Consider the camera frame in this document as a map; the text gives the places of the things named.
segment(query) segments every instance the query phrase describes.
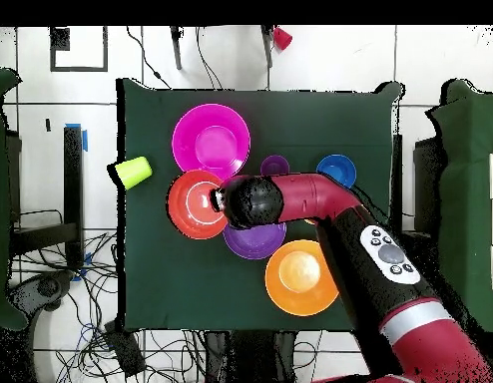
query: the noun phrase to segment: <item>yellow-green cup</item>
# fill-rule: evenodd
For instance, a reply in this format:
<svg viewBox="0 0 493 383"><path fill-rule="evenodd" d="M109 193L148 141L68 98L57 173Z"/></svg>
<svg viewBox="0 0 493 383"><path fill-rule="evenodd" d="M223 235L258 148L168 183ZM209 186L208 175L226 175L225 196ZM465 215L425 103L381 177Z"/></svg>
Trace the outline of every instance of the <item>yellow-green cup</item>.
<svg viewBox="0 0 493 383"><path fill-rule="evenodd" d="M149 162L145 157L128 160L115 165L117 176L126 190L139 184L153 174Z"/></svg>

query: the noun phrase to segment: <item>white tile floor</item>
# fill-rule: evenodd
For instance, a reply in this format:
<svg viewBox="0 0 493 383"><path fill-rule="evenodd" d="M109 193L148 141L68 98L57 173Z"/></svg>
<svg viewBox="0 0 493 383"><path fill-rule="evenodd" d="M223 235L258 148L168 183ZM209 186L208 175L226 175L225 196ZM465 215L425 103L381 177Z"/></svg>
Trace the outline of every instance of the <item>white tile floor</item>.
<svg viewBox="0 0 493 383"><path fill-rule="evenodd" d="M382 82L396 80L405 85L400 108L403 136L403 208L414 213L414 169L412 152L416 141L435 135L424 112L438 104L443 83L466 78L480 90L493 91L493 27L486 26L292 26L281 25L293 36L289 47L272 50L272 90L372 92ZM211 83L198 54L195 28L186 28L181 40L183 70L176 69L169 27L131 27L144 45L148 62L174 88L210 88ZM71 49L57 52L57 66L101 66L103 42L100 27L71 27ZM129 38L126 27L108 28L108 72L50 72L47 28L0 28L0 66L17 70L22 83L5 96L3 112L10 129L23 140L21 160L21 205L23 211L45 208L62 210L62 131L66 124L81 124L88 131L89 149L84 152L86 237L116 229L116 193L105 165L116 158L115 79L134 78L152 88L164 87L142 61L139 45ZM259 26L221 26L201 30L202 52L224 88L261 90L266 87L265 56ZM50 119L51 132L45 127ZM25 216L24 225L57 222L52 213ZM412 217L404 217L404 228L412 229ZM87 250L92 251L93 244ZM99 260L113 264L109 249ZM33 264L22 262L22 270ZM99 275L89 273L96 281ZM13 273L17 278L19 272ZM105 287L117 289L115 279ZM79 305L81 319L88 322L88 294L81 282L72 282L71 295ZM104 320L115 317L116 294L102 293L99 300ZM62 365L55 350L69 359L80 338L75 305L69 297L54 313L43 312L34 340L41 383L55 383ZM181 339L180 331L157 331L160 345ZM297 341L312 344L319 353L310 365L296 370L298 383L353 372L365 373L365 363L354 338L347 333L300 333ZM148 364L156 368L181 368L181 345L159 348L150 331L140 334ZM296 347L295 365L311 361L307 344ZM181 373L171 373L181 381ZM196 382L196 375L187 373ZM148 377L140 377L147 383ZM137 383L113 376L111 383ZM85 383L103 383L91 379ZM154 374L149 383L169 383Z"/></svg>

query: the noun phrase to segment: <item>red bowl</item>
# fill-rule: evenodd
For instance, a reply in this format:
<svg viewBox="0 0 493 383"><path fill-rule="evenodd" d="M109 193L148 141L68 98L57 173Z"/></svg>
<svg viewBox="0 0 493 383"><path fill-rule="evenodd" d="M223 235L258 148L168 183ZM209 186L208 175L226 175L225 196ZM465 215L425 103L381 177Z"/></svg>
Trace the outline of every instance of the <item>red bowl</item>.
<svg viewBox="0 0 493 383"><path fill-rule="evenodd" d="M189 171L176 178L167 195L169 219L185 236L209 239L217 236L227 225L222 212L213 210L210 191L222 181L206 171Z"/></svg>

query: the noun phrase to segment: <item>purple bowl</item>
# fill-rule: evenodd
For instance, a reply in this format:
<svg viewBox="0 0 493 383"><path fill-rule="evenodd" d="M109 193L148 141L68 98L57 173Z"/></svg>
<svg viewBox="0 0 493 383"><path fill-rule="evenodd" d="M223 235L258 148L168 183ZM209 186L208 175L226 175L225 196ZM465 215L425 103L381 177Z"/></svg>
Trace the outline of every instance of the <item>purple bowl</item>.
<svg viewBox="0 0 493 383"><path fill-rule="evenodd" d="M285 175L289 173L289 163L282 156L268 156L260 165L260 174L267 177L270 175Z"/></svg>
<svg viewBox="0 0 493 383"><path fill-rule="evenodd" d="M285 223L266 224L246 230L236 230L227 225L224 239L235 254L249 260L259 260L271 256L280 248L285 231Z"/></svg>

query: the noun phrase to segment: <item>small blue bowl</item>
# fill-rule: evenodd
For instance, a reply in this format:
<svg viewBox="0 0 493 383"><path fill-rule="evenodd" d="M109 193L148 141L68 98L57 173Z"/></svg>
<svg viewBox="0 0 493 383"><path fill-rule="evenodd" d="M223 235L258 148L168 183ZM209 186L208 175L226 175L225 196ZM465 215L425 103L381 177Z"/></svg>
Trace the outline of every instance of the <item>small blue bowl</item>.
<svg viewBox="0 0 493 383"><path fill-rule="evenodd" d="M317 171L331 176L347 188L351 188L356 180L356 167L343 155L326 156L317 165Z"/></svg>

